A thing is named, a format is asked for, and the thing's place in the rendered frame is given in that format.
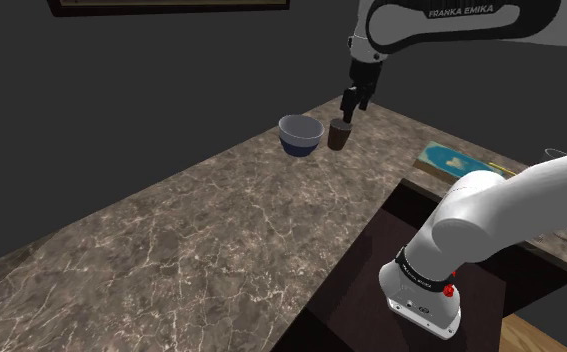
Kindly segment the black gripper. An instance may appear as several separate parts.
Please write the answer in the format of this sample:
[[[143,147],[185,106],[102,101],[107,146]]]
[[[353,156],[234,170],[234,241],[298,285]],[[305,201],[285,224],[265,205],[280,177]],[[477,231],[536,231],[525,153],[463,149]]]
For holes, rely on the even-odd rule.
[[[342,120],[345,123],[351,123],[357,105],[360,110],[367,110],[370,99],[376,91],[382,66],[382,62],[366,63],[352,59],[349,77],[353,86],[344,91],[340,104],[340,110],[343,113]],[[364,94],[360,96],[358,89],[362,90]]]

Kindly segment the brown cup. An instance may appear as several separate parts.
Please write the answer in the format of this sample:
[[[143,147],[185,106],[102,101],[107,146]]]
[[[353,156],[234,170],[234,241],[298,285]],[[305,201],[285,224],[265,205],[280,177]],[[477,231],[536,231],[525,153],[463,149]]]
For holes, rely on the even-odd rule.
[[[329,124],[327,146],[334,151],[344,148],[352,131],[352,124],[343,119],[332,119]]]

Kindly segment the blue and white bowl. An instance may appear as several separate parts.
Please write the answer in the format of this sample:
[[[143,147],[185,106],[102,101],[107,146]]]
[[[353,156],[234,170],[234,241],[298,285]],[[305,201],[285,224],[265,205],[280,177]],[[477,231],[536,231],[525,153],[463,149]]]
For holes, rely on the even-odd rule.
[[[278,128],[283,150],[294,157],[309,156],[325,132],[320,121],[306,115],[286,115],[279,120]]]

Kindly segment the yellow pencil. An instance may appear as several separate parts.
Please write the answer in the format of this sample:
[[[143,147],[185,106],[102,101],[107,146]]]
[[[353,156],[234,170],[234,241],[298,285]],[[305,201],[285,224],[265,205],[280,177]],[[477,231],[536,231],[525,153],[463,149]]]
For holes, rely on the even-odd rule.
[[[495,164],[495,163],[493,163],[493,162],[488,162],[487,164],[488,164],[489,166],[495,168],[495,169],[498,169],[498,170],[502,171],[504,174],[507,174],[509,177],[512,177],[512,176],[517,175],[517,173],[515,173],[514,171],[509,170],[509,169],[507,169],[507,168],[505,168],[505,167],[503,167],[503,166],[500,166],[500,165],[498,165],[498,164]]]

